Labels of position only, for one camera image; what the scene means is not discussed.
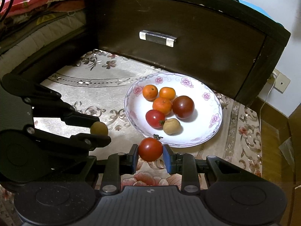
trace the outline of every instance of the tomato stem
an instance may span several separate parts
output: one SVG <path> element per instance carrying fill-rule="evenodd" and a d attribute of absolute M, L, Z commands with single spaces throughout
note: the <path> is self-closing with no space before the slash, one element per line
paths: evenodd
<path fill-rule="evenodd" d="M 153 137 L 154 137 L 154 139 L 156 139 L 156 140 L 158 140 L 158 141 L 159 141 L 160 139 L 162 139 L 162 138 L 163 138 L 163 137 L 159 137 L 159 135 L 158 135 L 158 134 L 154 134 L 154 135 L 153 135 Z"/>

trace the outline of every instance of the wrinkled fruit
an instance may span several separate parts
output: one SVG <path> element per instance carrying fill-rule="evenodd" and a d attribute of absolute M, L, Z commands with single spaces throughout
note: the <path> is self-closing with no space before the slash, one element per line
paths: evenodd
<path fill-rule="evenodd" d="M 168 119 L 163 125 L 163 131 L 168 135 L 178 133 L 181 131 L 181 124 L 175 118 Z"/>

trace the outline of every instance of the black cable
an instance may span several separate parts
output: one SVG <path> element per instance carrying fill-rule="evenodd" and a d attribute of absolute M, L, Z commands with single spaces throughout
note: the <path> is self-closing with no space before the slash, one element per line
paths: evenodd
<path fill-rule="evenodd" d="M 5 11 L 5 13 L 4 13 L 4 14 L 1 16 L 1 18 L 0 18 L 0 23 L 1 23 L 1 22 L 5 19 L 5 17 L 8 15 L 8 13 L 9 13 L 9 11 L 10 11 L 12 5 L 13 5 L 13 2 L 14 2 L 14 0 L 10 0 L 10 1 L 9 1 L 9 5 L 8 5 L 7 10 Z M 5 3 L 5 0 L 2 0 L 1 6 L 0 6 L 0 12 L 1 12 L 2 9 L 3 9 L 4 3 Z"/>

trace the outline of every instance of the white cable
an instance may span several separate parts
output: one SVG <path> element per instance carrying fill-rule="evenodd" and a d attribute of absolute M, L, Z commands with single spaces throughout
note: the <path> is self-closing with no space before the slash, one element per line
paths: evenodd
<path fill-rule="evenodd" d="M 267 98 L 268 98 L 270 92 L 272 91 L 273 87 L 275 86 L 275 82 L 276 82 L 276 76 L 275 76 L 274 74 L 272 74 L 272 77 L 274 78 L 273 86 L 271 87 L 270 91 L 268 92 L 268 94 L 267 94 L 267 96 L 266 96 L 266 98 L 265 98 L 265 100 L 264 100 L 264 103 L 263 103 L 263 105 L 261 106 L 261 108 L 260 108 L 260 110 L 259 110 L 259 131 L 260 131 L 260 133 L 261 133 L 261 117 L 260 117 L 261 110 L 262 110 L 264 104 L 266 103 L 266 100 L 267 100 Z"/>

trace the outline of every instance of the wall socket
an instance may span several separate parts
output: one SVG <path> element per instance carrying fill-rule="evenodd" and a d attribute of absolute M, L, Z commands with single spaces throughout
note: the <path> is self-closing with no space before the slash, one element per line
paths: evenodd
<path fill-rule="evenodd" d="M 288 84 L 290 83 L 290 79 L 288 79 L 284 74 L 282 74 L 277 69 L 273 70 L 273 74 L 275 74 L 276 76 L 274 88 L 276 88 L 279 92 L 283 93 L 286 90 Z M 273 78 L 270 77 L 268 79 L 268 82 L 270 84 L 273 84 Z"/>

